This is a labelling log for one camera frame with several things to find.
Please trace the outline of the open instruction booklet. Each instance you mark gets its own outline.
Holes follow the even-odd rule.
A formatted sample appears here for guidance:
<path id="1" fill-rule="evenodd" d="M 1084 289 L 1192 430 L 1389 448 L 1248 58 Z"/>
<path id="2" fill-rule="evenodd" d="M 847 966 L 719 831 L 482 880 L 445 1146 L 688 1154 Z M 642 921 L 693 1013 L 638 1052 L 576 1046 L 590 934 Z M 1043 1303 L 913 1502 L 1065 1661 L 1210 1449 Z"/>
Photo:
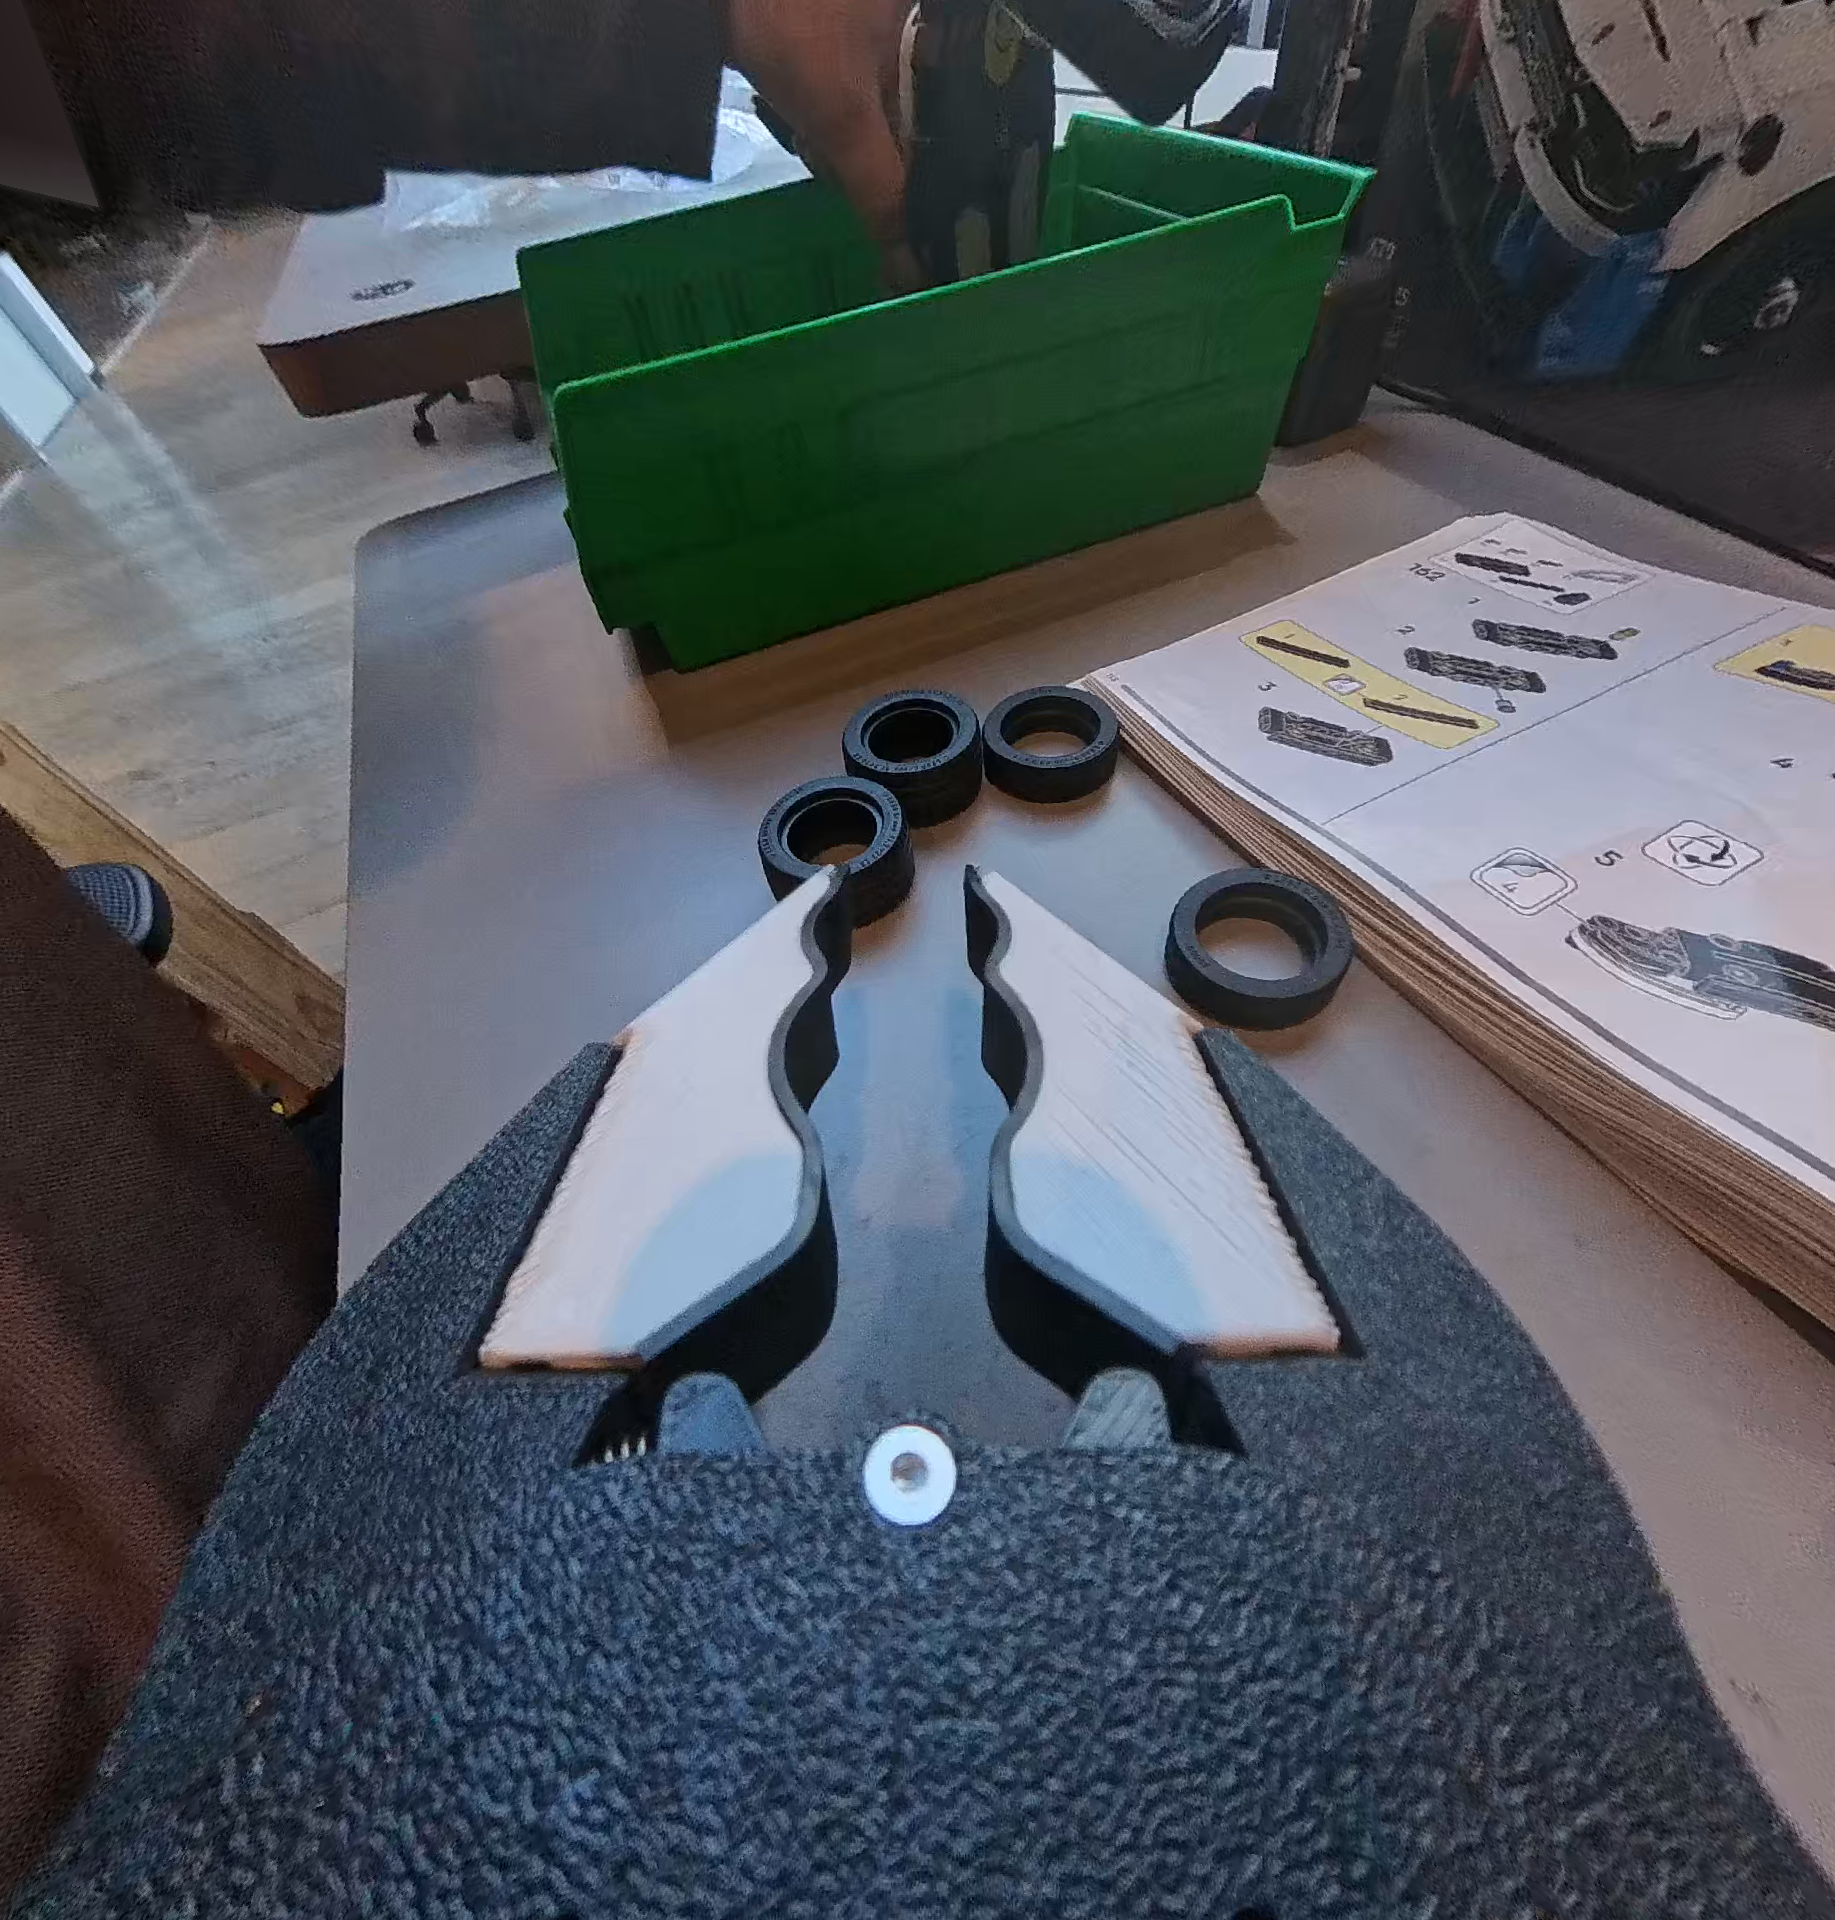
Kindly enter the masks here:
<path id="1" fill-rule="evenodd" d="M 1081 686 L 1389 989 L 1835 1330 L 1835 609 L 1478 514 Z"/>

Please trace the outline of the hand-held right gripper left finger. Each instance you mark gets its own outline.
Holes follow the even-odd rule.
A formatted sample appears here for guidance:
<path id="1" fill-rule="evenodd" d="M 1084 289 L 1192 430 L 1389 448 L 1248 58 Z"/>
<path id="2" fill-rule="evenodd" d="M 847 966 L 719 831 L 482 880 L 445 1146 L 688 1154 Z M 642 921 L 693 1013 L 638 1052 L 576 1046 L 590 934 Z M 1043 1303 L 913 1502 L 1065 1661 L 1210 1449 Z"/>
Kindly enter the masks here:
<path id="1" fill-rule="evenodd" d="M 828 1153 L 852 966 L 821 866 L 610 1046 L 482 1333 L 485 1373 L 793 1373 L 836 1303 Z"/>

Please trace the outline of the crumpled clear plastic wrap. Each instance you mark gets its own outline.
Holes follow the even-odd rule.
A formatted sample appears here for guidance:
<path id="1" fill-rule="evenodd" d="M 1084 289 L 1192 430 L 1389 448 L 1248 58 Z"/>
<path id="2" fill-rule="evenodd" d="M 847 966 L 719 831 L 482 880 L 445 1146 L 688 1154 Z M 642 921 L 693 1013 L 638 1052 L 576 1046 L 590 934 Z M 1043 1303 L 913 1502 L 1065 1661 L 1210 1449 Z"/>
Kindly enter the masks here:
<path id="1" fill-rule="evenodd" d="M 724 71 L 707 177 L 624 165 L 576 174 L 392 172 L 384 177 L 380 224 L 387 232 L 407 237 L 486 230 L 580 232 L 802 177 L 811 177 L 811 167 L 768 132 L 750 81 Z"/>

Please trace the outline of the person's brown hoodie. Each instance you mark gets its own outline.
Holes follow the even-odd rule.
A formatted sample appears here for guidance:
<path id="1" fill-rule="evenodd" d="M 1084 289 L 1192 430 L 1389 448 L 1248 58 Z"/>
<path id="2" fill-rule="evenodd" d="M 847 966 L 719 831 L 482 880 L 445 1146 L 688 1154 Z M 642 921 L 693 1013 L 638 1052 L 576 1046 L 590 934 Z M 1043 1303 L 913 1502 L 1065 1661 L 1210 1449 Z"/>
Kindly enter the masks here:
<path id="1" fill-rule="evenodd" d="M 0 1909 L 335 1300 L 335 1202 L 0 810 Z"/>

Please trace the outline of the person's left hand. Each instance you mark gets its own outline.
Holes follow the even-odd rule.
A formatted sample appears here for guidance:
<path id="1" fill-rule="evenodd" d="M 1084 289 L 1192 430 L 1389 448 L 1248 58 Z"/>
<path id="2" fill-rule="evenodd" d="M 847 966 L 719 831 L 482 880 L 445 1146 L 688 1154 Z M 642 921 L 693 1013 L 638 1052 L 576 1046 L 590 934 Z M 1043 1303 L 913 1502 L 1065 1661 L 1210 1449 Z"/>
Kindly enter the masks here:
<path id="1" fill-rule="evenodd" d="M 727 65 L 793 132 L 875 241 L 892 294 L 922 289 L 905 232 L 905 146 L 897 132 L 905 5 L 718 5 Z"/>

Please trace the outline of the green plastic bin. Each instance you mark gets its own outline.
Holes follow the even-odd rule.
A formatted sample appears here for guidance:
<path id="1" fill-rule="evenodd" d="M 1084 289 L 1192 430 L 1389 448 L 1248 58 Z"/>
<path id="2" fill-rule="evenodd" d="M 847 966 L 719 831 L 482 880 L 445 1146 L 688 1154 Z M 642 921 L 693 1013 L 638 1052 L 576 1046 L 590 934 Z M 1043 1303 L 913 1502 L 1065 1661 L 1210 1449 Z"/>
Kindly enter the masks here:
<path id="1" fill-rule="evenodd" d="M 813 177 L 525 247 L 594 609 L 703 670 L 1256 493 L 1368 183 L 1074 118 L 1046 249 L 905 297 Z"/>

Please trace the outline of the person's left forearm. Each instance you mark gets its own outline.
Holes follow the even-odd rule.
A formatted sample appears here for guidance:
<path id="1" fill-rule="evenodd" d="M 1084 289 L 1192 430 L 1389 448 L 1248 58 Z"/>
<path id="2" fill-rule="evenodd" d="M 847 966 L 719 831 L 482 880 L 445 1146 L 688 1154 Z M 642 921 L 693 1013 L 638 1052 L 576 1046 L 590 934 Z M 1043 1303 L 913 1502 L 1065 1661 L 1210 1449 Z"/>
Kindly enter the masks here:
<path id="1" fill-rule="evenodd" d="M 392 172 L 703 177 L 719 5 L 28 5 L 97 198 L 340 213 Z"/>

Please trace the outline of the black car set box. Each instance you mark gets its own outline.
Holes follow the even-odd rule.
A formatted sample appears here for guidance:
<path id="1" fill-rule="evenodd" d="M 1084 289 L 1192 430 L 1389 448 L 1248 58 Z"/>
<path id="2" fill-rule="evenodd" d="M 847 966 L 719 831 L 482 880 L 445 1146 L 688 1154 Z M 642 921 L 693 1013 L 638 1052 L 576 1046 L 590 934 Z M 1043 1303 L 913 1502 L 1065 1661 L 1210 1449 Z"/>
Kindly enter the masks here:
<path id="1" fill-rule="evenodd" d="M 1835 5 L 1269 5 L 1380 382 L 1835 577 Z"/>

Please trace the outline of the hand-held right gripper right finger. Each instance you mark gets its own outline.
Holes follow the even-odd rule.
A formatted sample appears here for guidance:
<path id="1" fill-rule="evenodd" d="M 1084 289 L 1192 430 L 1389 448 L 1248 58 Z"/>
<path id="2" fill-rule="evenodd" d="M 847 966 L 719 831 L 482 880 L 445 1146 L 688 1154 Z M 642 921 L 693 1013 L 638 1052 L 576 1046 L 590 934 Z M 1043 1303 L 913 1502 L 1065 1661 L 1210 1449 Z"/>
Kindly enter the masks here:
<path id="1" fill-rule="evenodd" d="M 995 866 L 963 866 L 990 1141 L 986 1292 L 1034 1366 L 1337 1358 L 1320 1276 L 1200 1024 Z"/>

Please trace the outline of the person's black knit shoe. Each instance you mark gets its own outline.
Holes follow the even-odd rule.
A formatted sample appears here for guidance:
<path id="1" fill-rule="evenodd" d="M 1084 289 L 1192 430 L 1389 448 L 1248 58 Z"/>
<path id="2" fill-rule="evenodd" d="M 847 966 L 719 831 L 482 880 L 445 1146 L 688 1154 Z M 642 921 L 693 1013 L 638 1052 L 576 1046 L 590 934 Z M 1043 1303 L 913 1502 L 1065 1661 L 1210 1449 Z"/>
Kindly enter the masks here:
<path id="1" fill-rule="evenodd" d="M 135 861 L 78 861 L 62 874 L 143 964 L 166 964 L 174 940 L 174 910 L 152 871 Z"/>

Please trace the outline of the wooden board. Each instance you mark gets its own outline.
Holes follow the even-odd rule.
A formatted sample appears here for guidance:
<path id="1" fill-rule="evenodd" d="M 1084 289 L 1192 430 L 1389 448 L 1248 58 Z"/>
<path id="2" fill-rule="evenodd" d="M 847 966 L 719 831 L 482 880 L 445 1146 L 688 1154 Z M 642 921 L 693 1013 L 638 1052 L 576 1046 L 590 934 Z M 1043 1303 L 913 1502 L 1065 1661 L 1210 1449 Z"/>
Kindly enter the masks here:
<path id="1" fill-rule="evenodd" d="M 125 861 L 160 880 L 160 978 L 256 1094 L 300 1116 L 347 1058 L 347 989 L 254 911 L 160 850 L 78 774 L 0 717 L 0 810 L 62 866 Z"/>

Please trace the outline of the black power adapter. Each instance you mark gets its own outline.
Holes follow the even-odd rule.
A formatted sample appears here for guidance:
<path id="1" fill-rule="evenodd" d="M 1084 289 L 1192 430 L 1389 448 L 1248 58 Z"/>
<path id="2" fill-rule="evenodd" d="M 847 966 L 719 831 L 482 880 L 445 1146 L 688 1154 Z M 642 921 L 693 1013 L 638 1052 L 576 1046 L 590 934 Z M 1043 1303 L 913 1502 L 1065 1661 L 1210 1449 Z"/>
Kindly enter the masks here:
<path id="1" fill-rule="evenodd" d="M 1320 302 L 1309 348 L 1290 383 L 1275 446 L 1309 446 L 1350 430 L 1376 383 L 1385 326 L 1395 294 L 1395 260 L 1389 255 L 1354 255 L 1337 260 Z"/>

